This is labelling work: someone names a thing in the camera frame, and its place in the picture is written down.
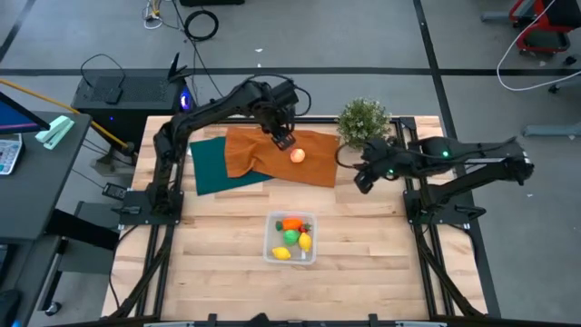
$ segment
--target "clear plastic bin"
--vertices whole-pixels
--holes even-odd
[[[302,254],[302,249],[298,244],[288,246],[282,239],[282,232],[276,230],[276,222],[292,216],[293,218],[302,219],[303,223],[310,224],[309,236],[312,239],[310,251]],[[286,247],[290,252],[289,260],[279,260],[272,254],[272,249],[276,247]],[[317,258],[317,217],[312,213],[305,212],[271,212],[266,217],[266,226],[264,233],[264,250],[262,255],[268,263],[287,263],[287,264],[312,264]]]

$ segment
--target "black box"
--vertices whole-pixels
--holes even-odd
[[[71,106],[93,120],[120,140],[134,144],[134,151],[141,148],[147,117],[151,115],[174,115],[195,108],[195,102],[183,78],[168,81],[168,70],[119,70],[87,72],[77,86]],[[119,101],[111,103],[112,90],[121,89]],[[117,143],[101,134],[113,147],[121,150]]]

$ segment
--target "toy fruit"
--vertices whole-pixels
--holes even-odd
[[[289,260],[291,258],[291,253],[284,247],[272,249],[272,255],[279,260]]]
[[[305,223],[301,227],[299,227],[300,233],[306,233],[308,231],[310,231],[310,225],[308,223]]]
[[[312,239],[307,233],[302,233],[299,237],[299,246],[304,252],[310,251],[312,246]]]
[[[299,236],[300,236],[299,232],[295,230],[289,230],[284,232],[284,234],[282,235],[282,239],[284,240],[285,244],[292,246],[299,240]]]
[[[305,160],[305,152],[302,149],[294,149],[290,153],[290,160],[296,164],[302,163]]]
[[[284,218],[282,222],[276,222],[277,231],[288,231],[299,229],[302,226],[302,220],[296,218]]]

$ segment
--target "keyboard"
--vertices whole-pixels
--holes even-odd
[[[0,175],[12,173],[21,149],[20,137],[16,140],[0,140]]]

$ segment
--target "orange ball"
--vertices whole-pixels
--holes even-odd
[[[290,153],[290,160],[296,164],[305,160],[305,152],[302,149],[294,149]]]

